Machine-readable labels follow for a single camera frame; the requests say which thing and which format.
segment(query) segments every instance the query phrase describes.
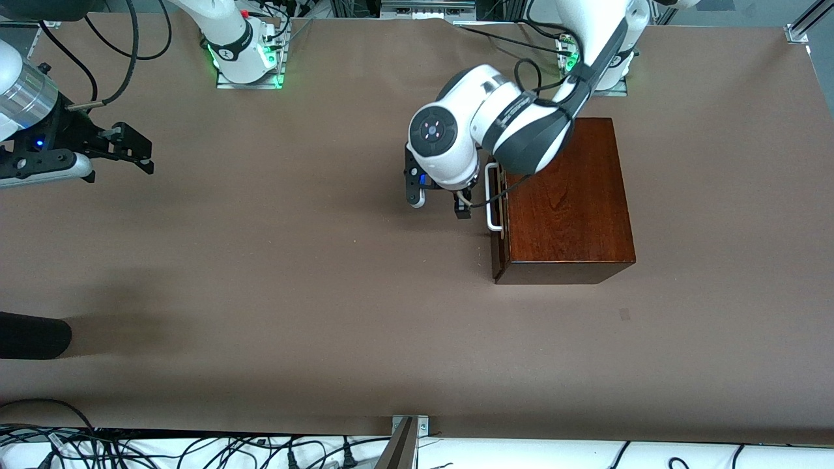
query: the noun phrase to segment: wood grain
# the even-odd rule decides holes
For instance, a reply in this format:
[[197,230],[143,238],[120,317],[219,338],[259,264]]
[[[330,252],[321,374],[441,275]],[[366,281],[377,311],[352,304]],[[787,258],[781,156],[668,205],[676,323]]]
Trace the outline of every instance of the wood grain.
[[[519,179],[508,174],[507,184]],[[565,150],[506,203],[505,263],[558,263],[550,269],[565,275],[539,279],[548,268],[525,265],[501,283],[599,283],[636,262],[611,119],[577,119]]]

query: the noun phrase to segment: wire bundle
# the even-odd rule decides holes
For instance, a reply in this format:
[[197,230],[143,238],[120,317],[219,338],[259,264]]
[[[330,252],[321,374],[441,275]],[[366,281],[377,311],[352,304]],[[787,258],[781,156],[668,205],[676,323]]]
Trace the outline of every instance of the wire bundle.
[[[277,446],[272,444],[269,436],[210,436],[192,441],[178,455],[147,454],[137,449],[134,445],[131,445],[130,435],[125,435],[121,431],[95,429],[90,420],[79,409],[64,401],[54,399],[22,399],[20,401],[0,404],[0,409],[26,403],[56,404],[69,409],[83,422],[83,429],[81,430],[30,425],[0,426],[0,448],[15,443],[30,442],[35,438],[40,442],[43,442],[43,439],[46,438],[51,443],[52,450],[47,454],[37,469],[49,469],[52,467],[55,458],[60,462],[62,469],[67,469],[68,461],[82,461],[87,469],[128,469],[128,462],[138,464],[146,469],[160,469],[157,464],[160,459],[175,459],[177,460],[176,469],[183,469],[183,461],[186,456],[206,450],[218,442],[227,440],[227,444],[210,457],[202,469],[211,469],[212,467],[216,469],[227,469],[232,456],[237,453],[248,456],[253,462],[253,469],[268,469],[269,463],[281,451],[286,450],[288,459],[295,461],[293,449],[305,445],[318,445],[321,447],[323,454],[319,459],[306,466],[305,469],[314,469],[316,466],[319,466],[319,469],[323,469],[329,457],[337,455],[342,451],[345,453],[345,460],[347,461],[348,455],[350,455],[349,459],[352,461],[353,456],[350,448],[353,446],[377,441],[388,441],[390,439],[385,436],[359,441],[348,441],[347,436],[345,436],[344,444],[341,447],[333,451],[327,451],[327,447],[323,442],[318,440],[299,441],[301,437],[297,436],[289,436],[289,440]],[[65,446],[71,447],[74,454],[71,456],[67,455]],[[269,455],[264,458],[263,462],[259,462],[259,459],[252,454],[252,448],[268,449]]]

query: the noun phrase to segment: mounting plate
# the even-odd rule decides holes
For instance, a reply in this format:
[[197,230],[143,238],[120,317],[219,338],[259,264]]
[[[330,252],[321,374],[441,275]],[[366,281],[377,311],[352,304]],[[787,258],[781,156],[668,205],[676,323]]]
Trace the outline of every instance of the mounting plate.
[[397,426],[406,417],[414,417],[417,419],[417,428],[419,429],[417,431],[418,438],[429,435],[429,416],[394,416],[391,419],[391,435],[394,435],[394,432],[397,431]]

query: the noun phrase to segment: silver cylinder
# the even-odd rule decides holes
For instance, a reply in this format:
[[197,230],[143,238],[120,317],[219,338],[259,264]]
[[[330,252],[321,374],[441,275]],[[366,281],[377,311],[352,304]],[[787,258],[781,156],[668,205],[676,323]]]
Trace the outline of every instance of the silver cylinder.
[[52,111],[58,101],[58,86],[27,61],[18,80],[0,96],[0,113],[28,129]]

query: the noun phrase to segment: white surface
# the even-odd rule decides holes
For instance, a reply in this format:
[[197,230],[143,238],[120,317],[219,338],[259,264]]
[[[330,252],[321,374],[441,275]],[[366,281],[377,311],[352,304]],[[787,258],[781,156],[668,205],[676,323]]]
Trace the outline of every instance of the white surface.
[[[366,437],[351,437],[358,441]],[[341,447],[341,436],[305,437],[304,441],[318,440],[328,451]],[[129,444],[145,454],[169,454],[178,456],[193,440],[144,440]],[[182,469],[200,469],[226,444],[227,439],[213,443],[183,460]],[[286,438],[272,438],[273,445],[280,445]],[[198,443],[199,448],[206,443]],[[378,457],[385,442],[354,446],[354,458],[363,461]],[[453,463],[452,469],[508,469],[515,467],[536,467],[539,469],[607,469],[614,461],[623,441],[563,441],[563,440],[501,440],[466,438],[424,438],[420,440],[417,469],[434,469]],[[636,442],[629,445],[620,460],[618,469],[666,469],[672,457],[687,462],[691,469],[729,469],[736,445],[714,445],[701,443],[652,443]],[[89,451],[85,444],[82,451]],[[48,443],[18,443],[0,449],[0,464],[3,469],[29,469],[36,467],[49,451]],[[268,449],[245,448],[258,459],[257,466],[269,454]],[[65,446],[62,454],[73,456],[74,448]],[[301,469],[321,457],[321,446],[305,445],[294,448],[294,454]],[[343,462],[343,454],[337,453],[328,461]],[[176,469],[177,459],[154,459],[159,469]],[[143,468],[128,461],[129,469]],[[249,469],[256,463],[251,457],[235,453],[227,465],[228,469]],[[53,461],[53,469],[60,462]],[[86,469],[80,461],[67,461],[67,469]],[[287,467],[287,453],[282,450],[269,463],[270,469]],[[834,450],[827,448],[801,448],[788,446],[745,446],[739,455],[736,469],[831,469],[834,467]]]

